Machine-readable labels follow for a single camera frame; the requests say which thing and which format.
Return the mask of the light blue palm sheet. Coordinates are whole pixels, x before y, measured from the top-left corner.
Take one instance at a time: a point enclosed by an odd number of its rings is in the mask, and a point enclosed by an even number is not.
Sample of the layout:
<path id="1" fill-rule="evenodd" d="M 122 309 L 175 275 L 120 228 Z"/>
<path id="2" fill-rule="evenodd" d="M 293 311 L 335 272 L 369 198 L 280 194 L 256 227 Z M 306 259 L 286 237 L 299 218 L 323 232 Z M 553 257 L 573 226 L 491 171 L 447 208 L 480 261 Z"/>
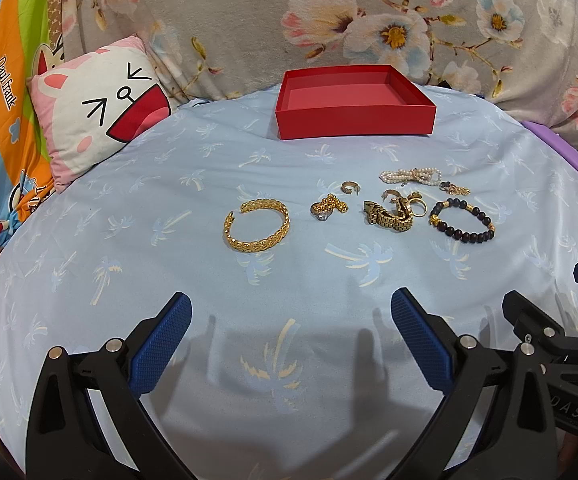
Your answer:
<path id="1" fill-rule="evenodd" d="M 185 106 L 50 197 L 0 255 L 12 456 L 46 352 L 96 350 L 175 292 L 193 321 L 144 402 L 204 479 L 383 478 L 440 401 L 392 323 L 400 287 L 493 348 L 517 344 L 513 289 L 578 336 L 578 172 L 493 104 L 429 96 L 431 136 L 395 138 L 279 140 L 272 89 Z M 258 198 L 289 233 L 237 252 L 224 220 Z M 369 224 L 365 200 L 413 226 Z"/>

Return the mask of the grey floral blanket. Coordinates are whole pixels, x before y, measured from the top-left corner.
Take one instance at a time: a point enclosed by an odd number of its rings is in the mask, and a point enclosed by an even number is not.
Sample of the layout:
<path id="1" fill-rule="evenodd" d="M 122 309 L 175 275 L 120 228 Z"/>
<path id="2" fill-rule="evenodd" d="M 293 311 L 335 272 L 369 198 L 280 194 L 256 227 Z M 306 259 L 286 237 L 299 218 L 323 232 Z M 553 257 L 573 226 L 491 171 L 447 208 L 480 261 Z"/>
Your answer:
<path id="1" fill-rule="evenodd" d="M 142 38 L 171 99 L 307 66 L 385 64 L 483 96 L 578 150 L 578 0 L 62 0 L 68 58 Z"/>

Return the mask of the red jewelry box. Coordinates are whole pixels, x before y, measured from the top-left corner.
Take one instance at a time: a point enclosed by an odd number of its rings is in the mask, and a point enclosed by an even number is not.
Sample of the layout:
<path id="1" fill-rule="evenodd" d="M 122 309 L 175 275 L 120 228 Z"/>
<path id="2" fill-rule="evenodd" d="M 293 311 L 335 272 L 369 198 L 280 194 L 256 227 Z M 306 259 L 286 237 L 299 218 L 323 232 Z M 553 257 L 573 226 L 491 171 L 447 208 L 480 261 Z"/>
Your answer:
<path id="1" fill-rule="evenodd" d="M 288 70 L 275 108 L 281 140 L 323 136 L 427 136 L 435 104 L 390 65 Z"/>

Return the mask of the purple object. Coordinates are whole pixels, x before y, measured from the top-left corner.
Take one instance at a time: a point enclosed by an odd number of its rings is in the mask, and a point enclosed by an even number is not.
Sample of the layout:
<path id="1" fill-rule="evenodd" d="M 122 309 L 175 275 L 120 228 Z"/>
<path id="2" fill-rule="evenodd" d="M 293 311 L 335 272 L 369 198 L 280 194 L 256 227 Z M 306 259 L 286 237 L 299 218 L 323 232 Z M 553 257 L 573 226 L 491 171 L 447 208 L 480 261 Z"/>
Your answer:
<path id="1" fill-rule="evenodd" d="M 563 140 L 558 133 L 555 133 L 542 124 L 537 122 L 521 122 L 524 128 L 534 133 L 540 140 L 547 144 L 552 150 L 558 153 L 572 168 L 578 172 L 578 151 L 566 140 Z"/>

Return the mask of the small gold hoop earring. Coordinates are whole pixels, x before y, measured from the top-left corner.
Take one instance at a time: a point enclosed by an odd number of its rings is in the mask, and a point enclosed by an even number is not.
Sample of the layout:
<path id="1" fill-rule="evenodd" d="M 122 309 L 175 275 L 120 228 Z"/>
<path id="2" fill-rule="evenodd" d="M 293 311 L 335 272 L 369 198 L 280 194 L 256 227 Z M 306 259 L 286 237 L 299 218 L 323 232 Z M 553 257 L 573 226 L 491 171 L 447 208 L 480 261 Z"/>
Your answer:
<path id="1" fill-rule="evenodd" d="M 341 191 L 347 195 L 351 195 L 351 194 L 359 195 L 359 192 L 361 192 L 361 187 L 359 186 L 359 184 L 357 182 L 344 181 L 341 184 Z"/>

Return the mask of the black gold watch band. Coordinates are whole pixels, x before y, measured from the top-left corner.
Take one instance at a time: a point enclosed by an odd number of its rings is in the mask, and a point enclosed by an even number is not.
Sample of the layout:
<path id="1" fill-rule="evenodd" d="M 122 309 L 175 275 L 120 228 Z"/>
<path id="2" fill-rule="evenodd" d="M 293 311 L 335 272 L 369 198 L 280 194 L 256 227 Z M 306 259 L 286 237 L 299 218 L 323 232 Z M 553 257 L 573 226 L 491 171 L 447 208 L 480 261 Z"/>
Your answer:
<path id="1" fill-rule="evenodd" d="M 365 200 L 363 211 L 366 216 L 366 221 L 369 224 L 375 224 L 385 229 L 405 232 L 413 226 L 413 215 L 402 207 L 397 207 L 394 211 L 389 211 L 376 202 Z"/>

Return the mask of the cat face pillow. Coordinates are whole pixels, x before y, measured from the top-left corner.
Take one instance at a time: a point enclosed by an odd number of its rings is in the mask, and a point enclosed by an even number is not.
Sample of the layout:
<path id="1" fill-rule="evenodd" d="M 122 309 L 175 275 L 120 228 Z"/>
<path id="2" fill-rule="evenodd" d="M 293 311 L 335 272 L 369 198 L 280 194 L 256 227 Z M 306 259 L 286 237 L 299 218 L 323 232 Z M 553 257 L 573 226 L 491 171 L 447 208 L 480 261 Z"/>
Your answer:
<path id="1" fill-rule="evenodd" d="M 136 36 L 33 76 L 29 92 L 58 193 L 172 113 Z"/>

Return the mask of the gold braided cuff bangle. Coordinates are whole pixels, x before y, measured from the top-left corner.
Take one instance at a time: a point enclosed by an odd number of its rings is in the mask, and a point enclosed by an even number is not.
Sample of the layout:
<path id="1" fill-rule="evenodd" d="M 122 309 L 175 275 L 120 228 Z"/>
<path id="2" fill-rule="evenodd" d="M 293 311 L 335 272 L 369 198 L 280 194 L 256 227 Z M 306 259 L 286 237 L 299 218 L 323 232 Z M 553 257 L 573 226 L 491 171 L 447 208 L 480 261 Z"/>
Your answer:
<path id="1" fill-rule="evenodd" d="M 289 229 L 288 207 L 279 200 L 258 198 L 227 214 L 223 237 L 237 252 L 266 252 L 282 242 Z"/>

